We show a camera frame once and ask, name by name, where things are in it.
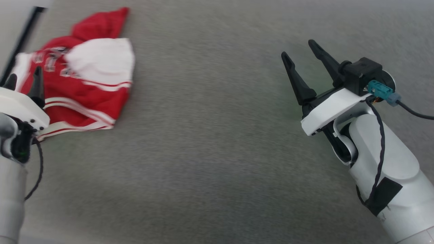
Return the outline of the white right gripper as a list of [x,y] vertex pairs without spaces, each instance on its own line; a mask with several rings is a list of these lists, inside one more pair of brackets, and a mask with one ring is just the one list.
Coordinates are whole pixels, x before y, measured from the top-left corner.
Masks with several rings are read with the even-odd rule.
[[[338,71],[340,64],[318,43],[316,43],[315,40],[308,40],[308,45],[313,51],[315,57],[323,63],[325,69],[332,78],[333,87],[343,87],[343,78]],[[298,104],[304,106],[314,100],[317,96],[315,90],[311,89],[298,74],[295,69],[295,64],[290,59],[289,55],[286,52],[282,52],[281,59]],[[302,119],[301,125],[303,131],[308,136],[313,135],[315,131],[334,121],[336,118],[354,107],[357,103],[366,100],[369,96],[371,96],[371,93],[358,96],[346,88],[336,91]]]

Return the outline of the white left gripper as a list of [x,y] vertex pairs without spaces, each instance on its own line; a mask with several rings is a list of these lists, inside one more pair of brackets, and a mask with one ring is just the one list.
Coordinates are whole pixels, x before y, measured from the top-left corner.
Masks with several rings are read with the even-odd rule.
[[1,137],[18,135],[18,125],[29,125],[36,136],[48,127],[50,118],[45,106],[44,78],[41,66],[33,74],[33,83],[27,95],[16,92],[17,75],[11,74],[0,88]]

